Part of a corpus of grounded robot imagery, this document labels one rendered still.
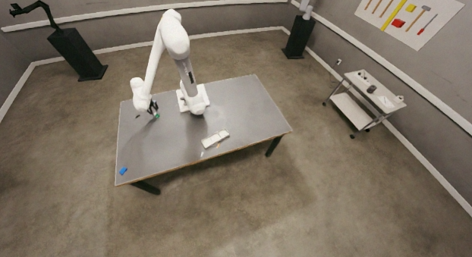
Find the white rack of three bins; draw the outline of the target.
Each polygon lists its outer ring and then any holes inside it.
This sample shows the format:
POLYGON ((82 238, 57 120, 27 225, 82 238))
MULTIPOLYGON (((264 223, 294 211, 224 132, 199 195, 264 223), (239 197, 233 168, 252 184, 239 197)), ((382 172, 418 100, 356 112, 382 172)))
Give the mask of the white rack of three bins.
POLYGON ((201 141, 206 147, 206 149, 208 149, 210 146, 213 146, 214 144, 223 140, 227 136, 230 136, 230 133, 225 128, 222 128, 221 130, 215 132, 214 134, 208 136, 205 139, 202 139, 201 141))

